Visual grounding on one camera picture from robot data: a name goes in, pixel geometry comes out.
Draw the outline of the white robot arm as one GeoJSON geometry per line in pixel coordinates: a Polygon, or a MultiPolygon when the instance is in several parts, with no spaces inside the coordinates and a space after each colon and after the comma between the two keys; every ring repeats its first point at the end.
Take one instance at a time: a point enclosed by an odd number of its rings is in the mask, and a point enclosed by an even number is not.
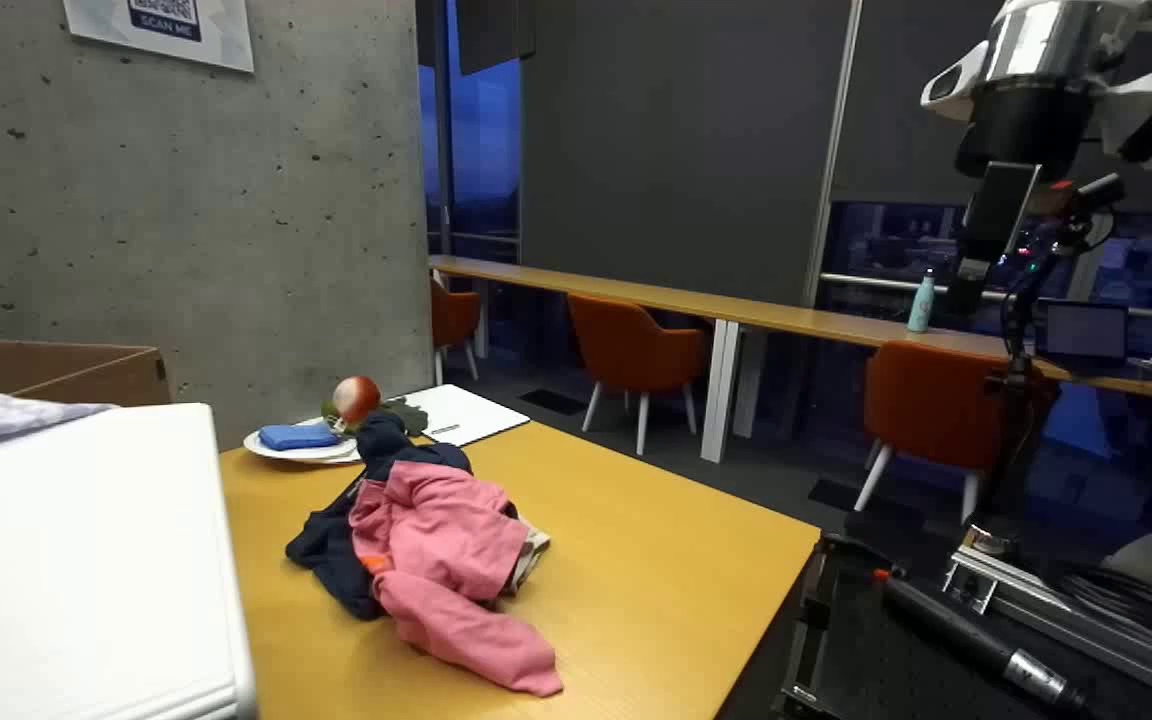
{"type": "Polygon", "coordinates": [[[955,169],[1073,169],[1085,138],[1152,169],[1152,70],[1116,81],[1152,0],[1006,0],[988,31],[919,89],[919,108],[964,129],[955,169]]]}

